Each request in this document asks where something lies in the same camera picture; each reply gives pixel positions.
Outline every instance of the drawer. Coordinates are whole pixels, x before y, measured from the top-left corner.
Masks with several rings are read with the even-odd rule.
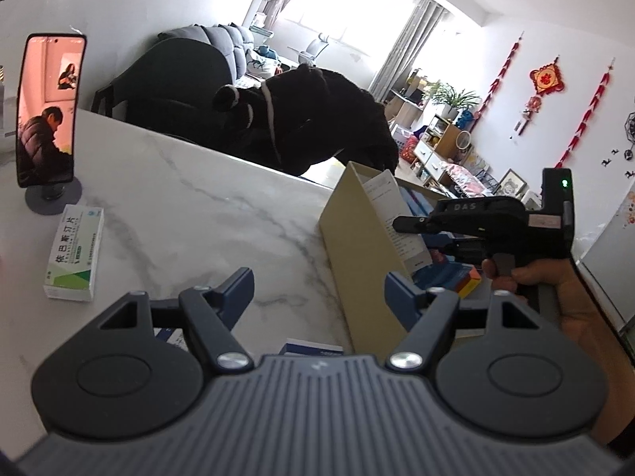
[[[425,169],[437,182],[439,182],[441,176],[445,173],[445,170],[441,167],[442,161],[443,160],[438,155],[432,152],[432,155],[429,157],[427,163],[425,163]]]
[[[430,156],[434,153],[434,150],[425,141],[419,141],[415,147],[415,155],[421,160],[423,164],[426,164],[430,159]]]

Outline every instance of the cardboard box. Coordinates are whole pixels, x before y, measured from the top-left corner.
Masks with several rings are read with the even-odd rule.
[[[44,293],[50,299],[91,301],[104,227],[100,207],[67,205],[48,260]]]
[[[380,172],[349,163],[328,200],[319,226],[344,308],[353,348],[374,354],[383,362],[405,337],[406,331],[383,300],[386,274],[398,271],[410,277],[377,216],[362,184]],[[431,203],[441,195],[397,179]]]

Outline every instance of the cushion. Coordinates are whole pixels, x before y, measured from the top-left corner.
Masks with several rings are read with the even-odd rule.
[[[227,33],[232,39],[232,43],[234,43],[234,46],[242,48],[242,34],[238,31],[237,28],[230,27],[229,25],[218,25],[218,28],[227,30]]]
[[[236,78],[240,79],[247,73],[247,57],[241,46],[234,47],[234,60],[236,61]]]
[[[441,162],[441,166],[468,198],[491,197],[492,193],[468,169],[454,163]]]
[[[212,46],[220,50],[220,53],[222,53],[225,60],[227,60],[229,71],[232,74],[232,82],[236,82],[238,77],[236,71],[236,56],[234,55],[234,43],[227,33],[227,30],[220,27],[201,28],[205,31],[205,34],[207,34]]]
[[[173,37],[184,37],[186,39],[196,39],[202,43],[210,44],[210,40],[205,34],[205,31],[198,27],[198,25],[193,25],[191,27],[183,27],[183,28],[175,28],[174,30],[168,30],[167,32],[161,32],[159,34],[159,40],[163,41],[165,39],[171,39]]]
[[[236,28],[242,35],[242,45],[244,47],[244,50],[253,50],[254,39],[252,31],[248,28],[236,25],[236,23],[232,23],[230,27]]]

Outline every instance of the metal screw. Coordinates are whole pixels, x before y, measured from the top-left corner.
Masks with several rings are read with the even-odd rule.
[[[249,365],[250,359],[240,352],[226,352],[221,354],[216,361],[224,369],[240,370]]]
[[[391,365],[398,369],[415,369],[423,365],[423,358],[414,352],[398,352],[391,356]]]

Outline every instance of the human hand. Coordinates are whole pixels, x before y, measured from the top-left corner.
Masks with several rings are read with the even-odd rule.
[[[635,415],[635,375],[626,352],[604,321],[569,259],[540,259],[498,276],[496,264],[487,259],[483,272],[494,290],[516,293],[519,284],[546,283],[556,287],[560,301],[561,330],[577,343],[604,371],[608,398],[591,432],[599,443],[615,439]]]
[[[487,259],[483,262],[483,272],[492,280],[493,290],[516,293],[519,284],[533,286],[545,283],[555,286],[560,302],[561,329],[574,342],[580,339],[587,321],[601,318],[569,259],[539,259],[526,267],[513,269],[511,276],[499,276],[496,264]]]

